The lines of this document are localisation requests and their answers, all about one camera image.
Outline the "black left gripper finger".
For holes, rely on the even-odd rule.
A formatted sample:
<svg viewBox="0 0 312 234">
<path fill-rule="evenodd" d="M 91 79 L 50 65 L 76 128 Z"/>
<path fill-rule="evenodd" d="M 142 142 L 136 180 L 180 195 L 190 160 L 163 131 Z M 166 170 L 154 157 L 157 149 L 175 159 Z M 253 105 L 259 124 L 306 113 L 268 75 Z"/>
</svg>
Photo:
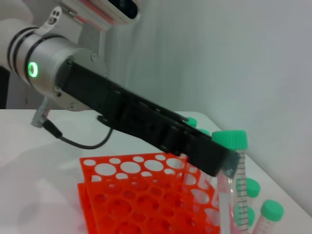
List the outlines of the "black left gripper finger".
<svg viewBox="0 0 312 234">
<path fill-rule="evenodd" d="M 237 171 L 240 155 L 236 151 L 229 150 L 221 167 L 221 172 L 228 178 L 234 178 Z"/>
<path fill-rule="evenodd" d="M 212 141 L 207 134 L 191 127 L 170 128 L 161 142 L 161 150 L 179 156 L 187 156 L 187 162 L 210 176 L 217 176 L 228 149 Z"/>
</svg>

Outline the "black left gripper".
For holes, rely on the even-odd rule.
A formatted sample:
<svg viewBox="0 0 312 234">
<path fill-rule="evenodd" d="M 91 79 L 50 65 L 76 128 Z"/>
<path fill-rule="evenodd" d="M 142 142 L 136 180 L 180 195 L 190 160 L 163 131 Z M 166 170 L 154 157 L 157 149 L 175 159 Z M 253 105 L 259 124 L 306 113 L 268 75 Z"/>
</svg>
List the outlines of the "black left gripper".
<svg viewBox="0 0 312 234">
<path fill-rule="evenodd" d="M 187 150 L 194 129 L 184 117 L 73 62 L 58 78 L 62 91 L 98 112 L 104 124 L 161 150 Z"/>
</svg>

